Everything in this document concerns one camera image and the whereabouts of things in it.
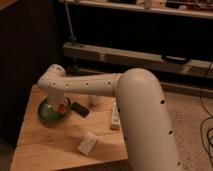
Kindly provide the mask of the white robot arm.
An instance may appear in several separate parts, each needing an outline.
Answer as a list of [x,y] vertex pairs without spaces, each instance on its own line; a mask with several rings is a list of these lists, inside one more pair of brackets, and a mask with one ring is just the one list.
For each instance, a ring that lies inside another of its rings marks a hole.
[[68,77],[63,67],[53,64],[37,85],[52,105],[66,93],[115,98],[133,171],[183,171],[164,93],[150,71]]

